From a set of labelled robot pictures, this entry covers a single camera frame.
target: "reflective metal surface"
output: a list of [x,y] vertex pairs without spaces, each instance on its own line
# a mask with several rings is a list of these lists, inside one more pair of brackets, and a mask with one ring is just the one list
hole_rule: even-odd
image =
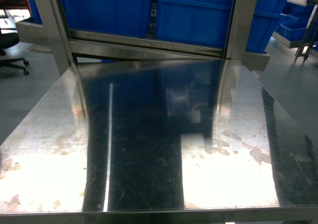
[[69,69],[0,153],[0,222],[318,218],[317,145],[237,61]]
[[150,48],[140,48],[75,39],[72,39],[69,42],[69,45],[72,53],[76,53],[79,55],[107,57],[110,59],[126,59],[133,61],[220,59],[217,57],[209,57],[203,55],[194,55],[180,52],[163,51]]
[[257,0],[234,0],[224,57],[243,60]]

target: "scratch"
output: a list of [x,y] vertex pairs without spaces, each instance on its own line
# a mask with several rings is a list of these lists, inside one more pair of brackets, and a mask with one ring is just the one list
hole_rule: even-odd
[[301,171],[303,171],[303,169],[300,167],[300,165],[299,165],[298,161],[297,161],[296,159],[295,159],[295,161],[296,161],[296,163],[297,163],[298,167],[300,168],[300,170],[301,170]]
[[308,179],[308,177],[306,177],[307,181],[309,182],[310,186],[313,187],[312,183],[310,182],[310,180]]
[[154,151],[155,148],[156,148],[156,146],[153,147],[153,149],[150,151],[150,153],[151,153],[152,151]]

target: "metal frame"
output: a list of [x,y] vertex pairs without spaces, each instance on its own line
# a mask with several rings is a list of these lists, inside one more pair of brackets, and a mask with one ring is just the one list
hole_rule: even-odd
[[[69,30],[60,0],[35,0],[60,74],[76,64],[76,54],[126,60],[189,60],[189,59],[244,59],[245,49],[257,0],[234,0],[228,39],[225,49],[195,46],[166,41],[139,39],[126,36]],[[26,31],[21,25],[17,28]],[[43,38],[40,26],[30,36],[21,35],[21,40],[37,42]]]
[[317,208],[250,208],[202,211],[131,211],[74,214],[1,216],[4,223],[90,223],[90,224],[211,224],[225,222],[265,222],[317,220]]
[[224,57],[243,60],[257,0],[234,0]]

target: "rust stain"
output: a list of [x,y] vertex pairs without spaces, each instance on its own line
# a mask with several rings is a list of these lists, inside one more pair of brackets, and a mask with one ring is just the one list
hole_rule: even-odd
[[208,154],[213,154],[213,153],[219,152],[220,154],[223,154],[223,155],[230,155],[230,153],[228,151],[226,151],[225,149],[223,149],[221,147],[211,147],[211,148],[206,149],[206,152]]
[[12,165],[12,159],[11,158],[6,158],[2,161],[1,167],[3,171],[8,171],[10,170],[10,167]]
[[56,200],[56,202],[53,204],[53,208],[57,209],[58,207],[60,207],[62,205],[62,203],[60,202],[60,200]]
[[66,151],[61,151],[60,152],[60,155],[68,155],[69,154],[69,152],[66,152]]
[[18,205],[21,205],[19,201],[19,195],[14,195],[9,202],[3,202],[7,205],[8,210],[10,211],[16,211],[18,208]]
[[19,170],[21,168],[21,165],[18,162],[15,162],[13,165],[11,165],[10,170]]
[[234,140],[237,140],[237,141],[241,141],[242,138],[239,137],[237,134],[233,133],[232,131],[223,131],[223,135],[227,136],[227,137],[231,137],[233,138]]
[[220,141],[218,140],[217,141],[217,146],[220,146],[220,147],[230,147],[230,144],[225,142],[225,141]]
[[262,165],[262,161],[265,163],[271,163],[270,154],[263,153],[263,151],[258,147],[252,149],[249,154],[259,165]]

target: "metal leg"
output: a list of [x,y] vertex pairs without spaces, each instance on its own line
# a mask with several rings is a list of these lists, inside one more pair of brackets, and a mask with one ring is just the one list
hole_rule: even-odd
[[234,0],[224,57],[243,60],[257,0]]
[[313,47],[313,45],[314,45],[314,42],[315,42],[315,37],[316,37],[316,35],[317,35],[317,33],[318,33],[318,27],[316,28],[316,30],[315,30],[315,32],[314,32],[314,34],[313,34],[313,36],[312,36],[312,38],[311,38],[311,40],[310,40],[310,43],[309,43],[309,45],[308,45],[308,48],[307,48],[307,50],[306,50],[306,52],[305,52],[305,54],[304,54],[304,62],[307,60],[307,58],[309,57],[309,52],[310,52],[310,49]]
[[318,11],[317,11],[317,7],[318,5],[315,5],[314,6],[314,9],[312,11],[312,14],[309,18],[309,21],[307,23],[307,26],[306,26],[306,33],[304,35],[304,38],[303,38],[303,41],[302,41],[302,44],[298,47],[297,49],[297,52],[295,54],[295,61],[297,60],[298,57],[301,57],[303,56],[303,51],[304,51],[304,47],[305,45],[307,44],[311,34],[312,34],[312,30],[315,26],[315,23],[317,21],[317,18],[318,18]]
[[74,62],[70,34],[60,0],[35,0],[52,52],[62,75]]

